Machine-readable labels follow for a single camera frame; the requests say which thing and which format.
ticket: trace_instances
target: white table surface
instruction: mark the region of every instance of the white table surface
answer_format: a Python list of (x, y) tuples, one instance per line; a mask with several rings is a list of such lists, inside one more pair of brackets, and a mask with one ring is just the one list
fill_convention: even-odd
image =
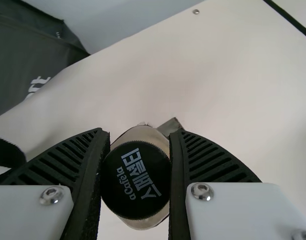
[[(200, 14), (192, 14), (199, 9)], [(207, 0), (63, 70), (0, 116), (29, 159), (83, 131), (177, 117), (306, 215), (306, 37), (262, 0)], [(102, 207), (99, 239), (166, 239)]]

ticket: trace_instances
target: black edge strip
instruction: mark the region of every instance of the black edge strip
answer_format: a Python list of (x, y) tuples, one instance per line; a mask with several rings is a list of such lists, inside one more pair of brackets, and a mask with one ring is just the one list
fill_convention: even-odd
[(290, 22), (295, 28), (297, 28), (298, 31), (300, 31), (302, 34), (306, 36), (306, 28), (299, 21), (293, 18), (288, 12), (286, 12), (284, 9), (282, 9), (272, 0), (263, 0), (263, 1), (267, 3), (271, 8), (273, 8), (276, 12), (278, 12), (284, 19)]

